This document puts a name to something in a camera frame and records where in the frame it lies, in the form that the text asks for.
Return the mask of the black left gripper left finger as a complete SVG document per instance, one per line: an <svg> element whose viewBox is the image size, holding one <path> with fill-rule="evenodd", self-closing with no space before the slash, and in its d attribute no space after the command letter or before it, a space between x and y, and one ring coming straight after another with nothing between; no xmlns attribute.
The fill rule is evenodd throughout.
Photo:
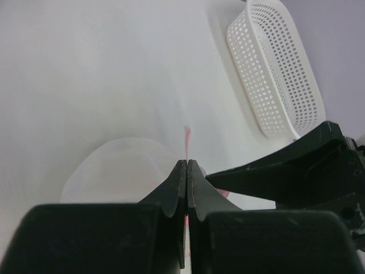
<svg viewBox="0 0 365 274"><path fill-rule="evenodd" d="M138 203L43 204L20 222L6 273L179 273L187 163Z"/></svg>

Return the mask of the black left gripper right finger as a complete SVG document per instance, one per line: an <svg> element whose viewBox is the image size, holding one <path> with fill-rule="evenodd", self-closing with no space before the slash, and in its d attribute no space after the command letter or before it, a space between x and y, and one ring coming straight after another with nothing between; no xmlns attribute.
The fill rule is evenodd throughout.
<svg viewBox="0 0 365 274"><path fill-rule="evenodd" d="M192 273L358 273L359 257L329 211L244 211L188 162Z"/></svg>

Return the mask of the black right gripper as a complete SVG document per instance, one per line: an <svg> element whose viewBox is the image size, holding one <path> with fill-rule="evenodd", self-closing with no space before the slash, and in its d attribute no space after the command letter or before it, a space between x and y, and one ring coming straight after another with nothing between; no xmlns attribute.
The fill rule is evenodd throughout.
<svg viewBox="0 0 365 274"><path fill-rule="evenodd" d="M340 216L364 237L364 146L323 122L294 143L244 166L206 176L214 187L306 208L345 196Z"/></svg>

